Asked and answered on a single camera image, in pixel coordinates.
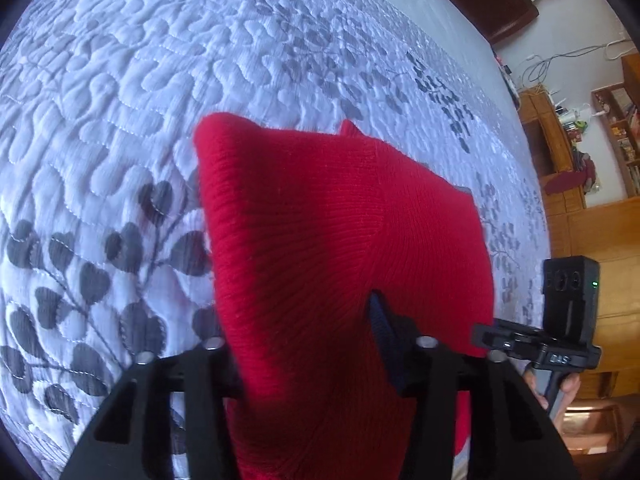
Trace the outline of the person's right hand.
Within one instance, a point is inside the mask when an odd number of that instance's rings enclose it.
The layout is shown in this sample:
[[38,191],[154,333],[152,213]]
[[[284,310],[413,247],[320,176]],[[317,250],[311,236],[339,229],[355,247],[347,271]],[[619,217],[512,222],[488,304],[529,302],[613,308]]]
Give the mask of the person's right hand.
[[[529,389],[532,390],[534,397],[538,400],[539,404],[543,408],[548,408],[549,402],[548,400],[537,391],[537,379],[536,375],[532,370],[526,370],[523,374],[524,382],[529,386]],[[560,434],[562,432],[562,425],[564,414],[570,404],[575,400],[577,393],[582,385],[582,381],[580,380],[579,374],[569,374],[567,375],[561,384],[560,393],[556,398],[556,404],[558,404],[558,409],[555,412],[555,415],[552,417],[553,425],[556,430]]]

